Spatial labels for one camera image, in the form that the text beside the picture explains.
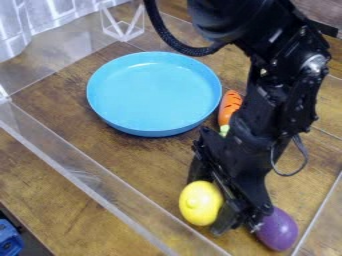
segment blue bowl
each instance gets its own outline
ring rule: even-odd
[[[126,55],[101,67],[87,86],[94,111],[118,130],[165,137],[197,127],[216,110],[222,85],[195,59],[169,52]]]

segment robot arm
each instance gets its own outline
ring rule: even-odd
[[[292,139],[308,158],[300,133],[309,132],[318,119],[316,102],[329,73],[329,44],[289,0],[189,0],[194,26],[213,41],[198,51],[165,30],[154,0],[145,2],[161,37],[178,51],[203,56],[233,43],[250,57],[244,105],[230,120],[226,138],[208,127],[201,129],[189,182],[216,181],[225,195],[214,234],[242,224],[256,230],[273,213],[265,176],[272,169],[290,176],[277,170],[276,163]]]

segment blue object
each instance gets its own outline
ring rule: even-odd
[[[169,52],[126,55],[101,67],[87,86],[90,105],[118,130],[163,137],[197,127],[216,110],[222,85],[195,59]]]
[[[24,243],[12,224],[0,219],[0,256],[16,256],[23,250]]]

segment yellow fruit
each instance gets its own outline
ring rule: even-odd
[[[179,209],[185,219],[197,226],[214,223],[224,204],[220,188],[208,181],[195,181],[183,189]]]

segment wooden table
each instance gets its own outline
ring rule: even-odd
[[[162,1],[165,12],[189,20],[185,6],[185,1]],[[174,29],[182,36],[182,29]],[[145,40],[138,39],[138,42],[149,49],[153,43]],[[342,43],[336,39],[329,41],[334,55],[332,74],[342,77]],[[171,138],[137,138],[101,122],[86,101],[86,85],[95,70],[114,58],[139,51],[127,43],[111,44],[12,95],[12,101],[182,218],[178,195],[185,186],[193,159],[191,141],[198,138],[198,128]],[[53,59],[59,60],[58,51],[50,54]],[[12,62],[20,63],[24,57],[19,56]],[[216,56],[201,60],[220,75],[224,89],[234,88],[244,94],[249,60],[242,52],[234,46],[228,46]],[[274,173],[268,176],[273,201],[294,216],[301,234],[342,169],[342,88],[330,80],[320,93],[318,111],[322,118],[312,133],[304,136],[310,150],[310,164],[290,179],[280,178]],[[216,113],[205,124],[217,128]],[[57,255],[162,255],[3,130],[0,152],[2,203]],[[298,153],[289,150],[281,164],[284,168],[294,168],[300,161]],[[198,230],[233,255],[288,255],[292,252],[272,252],[244,229],[229,232],[221,238],[213,238],[208,228]],[[326,255],[341,255],[342,251],[329,250],[330,246],[317,241],[300,254],[321,255],[314,253],[321,250]]]

